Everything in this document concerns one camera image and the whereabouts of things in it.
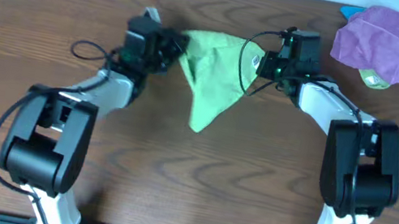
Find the light green cloth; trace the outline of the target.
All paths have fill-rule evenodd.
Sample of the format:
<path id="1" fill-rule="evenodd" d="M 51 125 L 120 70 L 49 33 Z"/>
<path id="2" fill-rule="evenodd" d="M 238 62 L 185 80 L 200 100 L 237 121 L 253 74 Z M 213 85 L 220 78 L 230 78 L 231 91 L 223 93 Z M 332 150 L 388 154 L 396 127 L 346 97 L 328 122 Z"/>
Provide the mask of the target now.
<path id="1" fill-rule="evenodd" d="M 189 126 L 198 133 L 238 102 L 257 77 L 265 52 L 254 42 L 223 32 L 187 30 L 187 51 L 179 59 L 193 100 Z"/>

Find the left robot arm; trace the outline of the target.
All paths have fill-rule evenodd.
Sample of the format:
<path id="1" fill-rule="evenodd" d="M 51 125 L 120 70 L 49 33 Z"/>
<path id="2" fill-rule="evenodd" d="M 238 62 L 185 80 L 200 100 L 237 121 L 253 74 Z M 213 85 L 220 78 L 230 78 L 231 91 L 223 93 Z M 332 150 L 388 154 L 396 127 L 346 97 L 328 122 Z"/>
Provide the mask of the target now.
<path id="1" fill-rule="evenodd" d="M 166 73 L 189 42 L 188 36 L 139 17 L 128 24 L 122 46 L 96 47 L 102 68 L 95 76 L 65 88 L 35 84 L 8 108 L 0 127 L 9 116 L 14 121 L 0 150 L 0 168 L 11 181 L 3 185 L 27 195 L 35 215 L 0 213 L 0 224 L 85 224 L 72 188 L 96 121 L 129 106 L 148 75 Z"/>

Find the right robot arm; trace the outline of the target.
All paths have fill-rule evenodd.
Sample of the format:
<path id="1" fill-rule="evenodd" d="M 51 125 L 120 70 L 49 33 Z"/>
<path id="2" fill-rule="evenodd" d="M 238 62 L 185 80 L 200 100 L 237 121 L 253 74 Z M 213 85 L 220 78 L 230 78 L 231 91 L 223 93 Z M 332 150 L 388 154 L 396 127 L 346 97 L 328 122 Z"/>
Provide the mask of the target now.
<path id="1" fill-rule="evenodd" d="M 316 224 L 371 224 L 397 202 L 399 126 L 362 112 L 316 61 L 267 52 L 258 75 L 270 80 L 325 132 L 323 208 Z"/>

